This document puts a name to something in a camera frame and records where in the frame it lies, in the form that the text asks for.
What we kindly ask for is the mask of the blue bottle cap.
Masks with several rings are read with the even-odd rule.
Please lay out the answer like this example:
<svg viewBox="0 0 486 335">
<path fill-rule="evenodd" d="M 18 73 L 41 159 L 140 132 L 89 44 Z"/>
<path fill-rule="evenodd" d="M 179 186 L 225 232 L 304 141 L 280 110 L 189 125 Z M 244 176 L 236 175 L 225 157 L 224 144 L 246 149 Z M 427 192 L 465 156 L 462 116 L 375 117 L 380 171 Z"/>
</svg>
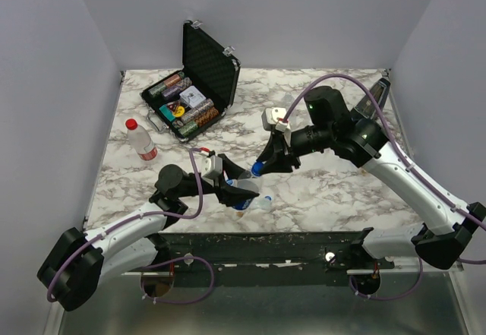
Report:
<svg viewBox="0 0 486 335">
<path fill-rule="evenodd" d="M 251 173 L 252 175 L 254 176 L 261 176 L 261 170 L 264 166 L 264 163 L 263 162 L 260 162 L 260 161 L 257 161 L 253 164 L 253 166 L 251 167 Z"/>
</svg>

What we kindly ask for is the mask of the blue label pepsi bottle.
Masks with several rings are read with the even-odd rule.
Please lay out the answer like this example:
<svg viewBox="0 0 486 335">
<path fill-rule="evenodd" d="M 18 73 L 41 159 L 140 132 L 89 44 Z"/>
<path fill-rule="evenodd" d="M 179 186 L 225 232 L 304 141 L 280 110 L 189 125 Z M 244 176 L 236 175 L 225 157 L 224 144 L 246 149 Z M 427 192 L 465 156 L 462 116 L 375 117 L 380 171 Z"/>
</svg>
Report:
<svg viewBox="0 0 486 335">
<path fill-rule="evenodd" d="M 258 194 L 255 198 L 248 198 L 238 202 L 233 206 L 234 209 L 243 211 L 247 209 L 255 210 L 262 208 L 262 200 L 264 199 L 260 194 L 262 180 L 251 170 L 244 171 L 237 179 L 227 179 L 226 183 L 232 187 Z"/>
</svg>

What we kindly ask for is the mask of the red label plastic bottle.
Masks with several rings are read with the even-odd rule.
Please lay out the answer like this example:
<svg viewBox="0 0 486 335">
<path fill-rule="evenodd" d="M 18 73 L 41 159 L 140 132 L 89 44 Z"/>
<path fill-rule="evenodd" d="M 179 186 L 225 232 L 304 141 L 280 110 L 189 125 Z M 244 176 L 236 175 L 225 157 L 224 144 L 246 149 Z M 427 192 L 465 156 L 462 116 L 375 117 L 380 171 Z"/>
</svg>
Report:
<svg viewBox="0 0 486 335">
<path fill-rule="evenodd" d="M 130 145 L 142 160 L 150 161 L 157 156 L 156 146 L 143 126 L 138 124 L 138 127 L 132 131 L 127 129 L 127 137 Z"/>
</svg>

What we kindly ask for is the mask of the red bottle cap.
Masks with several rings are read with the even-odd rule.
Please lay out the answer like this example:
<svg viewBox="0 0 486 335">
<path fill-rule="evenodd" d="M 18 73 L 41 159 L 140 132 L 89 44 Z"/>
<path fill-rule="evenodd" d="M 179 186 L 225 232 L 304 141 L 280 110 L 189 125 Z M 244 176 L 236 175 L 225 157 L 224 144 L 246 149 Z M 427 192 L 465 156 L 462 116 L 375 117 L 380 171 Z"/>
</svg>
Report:
<svg viewBox="0 0 486 335">
<path fill-rule="evenodd" d="M 125 122 L 125 126 L 128 130 L 134 130 L 138 127 L 138 123 L 135 119 L 127 119 Z"/>
</svg>

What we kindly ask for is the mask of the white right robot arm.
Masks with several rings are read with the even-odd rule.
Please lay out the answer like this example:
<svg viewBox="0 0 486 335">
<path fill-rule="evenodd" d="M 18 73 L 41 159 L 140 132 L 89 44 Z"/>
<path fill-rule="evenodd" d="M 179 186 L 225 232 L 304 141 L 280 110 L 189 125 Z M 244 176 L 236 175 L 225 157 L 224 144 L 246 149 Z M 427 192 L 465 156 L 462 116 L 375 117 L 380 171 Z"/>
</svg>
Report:
<svg viewBox="0 0 486 335">
<path fill-rule="evenodd" d="M 484 206 L 467 204 L 442 188 L 375 121 L 354 119 L 338 90 L 315 87 L 304 100 L 312 124 L 297 131 L 286 122 L 286 109 L 263 111 L 263 127 L 270 138 L 257 159 L 257 171 L 292 172 L 302 156 L 330 149 L 381 180 L 422 219 L 410 227 L 363 230 L 349 249 L 356 267 L 385 257 L 417 257 L 437 269 L 451 268 L 485 218 Z"/>
</svg>

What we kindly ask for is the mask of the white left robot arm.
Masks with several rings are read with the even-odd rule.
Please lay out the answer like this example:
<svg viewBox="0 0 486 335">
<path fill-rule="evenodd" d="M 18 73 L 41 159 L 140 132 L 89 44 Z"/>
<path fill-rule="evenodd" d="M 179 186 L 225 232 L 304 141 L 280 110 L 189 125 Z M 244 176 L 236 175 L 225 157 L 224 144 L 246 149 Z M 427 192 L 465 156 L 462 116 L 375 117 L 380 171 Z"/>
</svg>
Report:
<svg viewBox="0 0 486 335">
<path fill-rule="evenodd" d="M 173 264 L 161 247 L 159 232 L 177 220 L 197 218 L 204 195 L 213 194 L 227 207 L 247 208 L 259 195 L 256 184 L 263 164 L 250 169 L 233 163 L 224 154 L 206 150 L 202 168 L 187 173 L 180 166 L 164 166 L 155 192 L 132 213 L 113 223 L 81 232 L 64 231 L 37 272 L 49 302 L 64 310 L 81 307 L 110 277 L 143 268 L 161 270 Z"/>
</svg>

